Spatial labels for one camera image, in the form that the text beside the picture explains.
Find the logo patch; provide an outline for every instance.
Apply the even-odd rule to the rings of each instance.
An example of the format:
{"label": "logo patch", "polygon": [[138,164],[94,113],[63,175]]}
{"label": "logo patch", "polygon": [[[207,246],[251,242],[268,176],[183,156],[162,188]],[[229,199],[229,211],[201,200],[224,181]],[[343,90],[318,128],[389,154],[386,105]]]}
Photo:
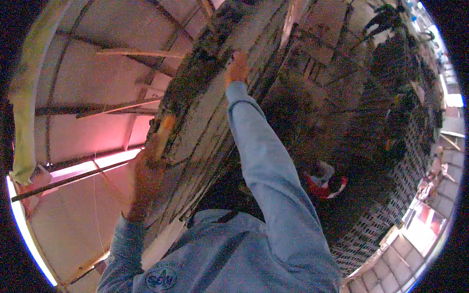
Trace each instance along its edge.
{"label": "logo patch", "polygon": [[145,282],[154,292],[160,292],[173,287],[176,284],[176,279],[175,271],[168,268],[160,268],[148,273]]}

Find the light blue jacket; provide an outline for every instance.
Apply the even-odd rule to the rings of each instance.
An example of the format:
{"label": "light blue jacket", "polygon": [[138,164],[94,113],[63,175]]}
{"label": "light blue jacket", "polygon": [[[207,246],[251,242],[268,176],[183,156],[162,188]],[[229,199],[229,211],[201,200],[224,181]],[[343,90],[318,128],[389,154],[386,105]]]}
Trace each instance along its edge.
{"label": "light blue jacket", "polygon": [[226,91],[242,173],[265,224],[227,210],[204,210],[171,252],[141,269],[145,228],[120,218],[97,292],[338,292],[332,257],[295,166],[241,82]]}

